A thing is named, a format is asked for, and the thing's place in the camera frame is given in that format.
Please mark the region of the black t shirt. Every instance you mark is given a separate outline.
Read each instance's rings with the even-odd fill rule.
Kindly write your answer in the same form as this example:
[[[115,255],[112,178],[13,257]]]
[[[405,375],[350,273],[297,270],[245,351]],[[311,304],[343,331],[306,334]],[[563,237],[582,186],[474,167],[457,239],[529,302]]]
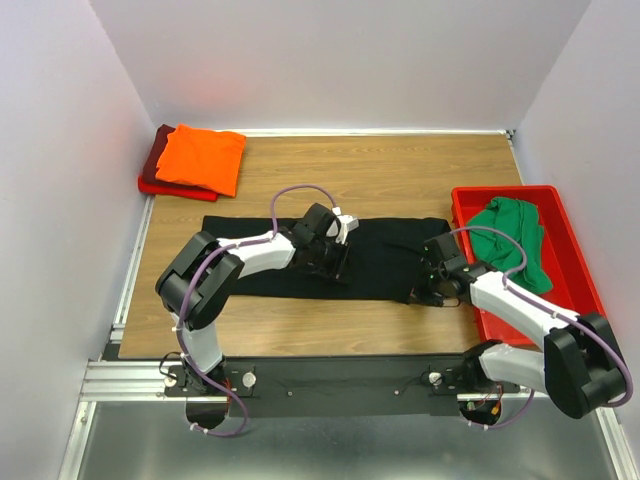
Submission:
[[[266,270],[238,279],[233,295],[319,299],[389,300],[407,304],[424,242],[450,231],[439,218],[369,218],[347,237],[345,268],[336,281],[310,266]]]

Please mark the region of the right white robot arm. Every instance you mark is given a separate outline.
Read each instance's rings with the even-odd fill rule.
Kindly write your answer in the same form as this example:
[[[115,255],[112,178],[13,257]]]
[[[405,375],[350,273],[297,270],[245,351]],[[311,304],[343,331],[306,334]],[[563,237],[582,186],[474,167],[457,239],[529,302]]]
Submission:
[[[523,268],[500,272],[486,262],[471,263],[451,233],[424,243],[413,301],[441,307],[456,299],[500,318],[536,347],[487,340],[463,353],[455,380],[474,392],[498,383],[527,387],[574,419],[629,402],[633,379],[608,319],[560,307],[516,285],[510,277]]]

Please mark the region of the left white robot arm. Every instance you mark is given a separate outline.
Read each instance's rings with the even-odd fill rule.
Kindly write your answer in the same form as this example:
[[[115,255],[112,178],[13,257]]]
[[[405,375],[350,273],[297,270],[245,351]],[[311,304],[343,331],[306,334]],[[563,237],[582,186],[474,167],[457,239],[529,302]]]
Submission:
[[[242,238],[216,238],[201,231],[191,237],[160,275],[155,292],[174,319],[187,382],[201,395],[222,385],[224,354],[215,320],[238,280],[262,272],[309,268],[329,280],[342,276],[349,235],[357,217],[337,206],[315,203],[289,226],[271,219],[266,232]]]

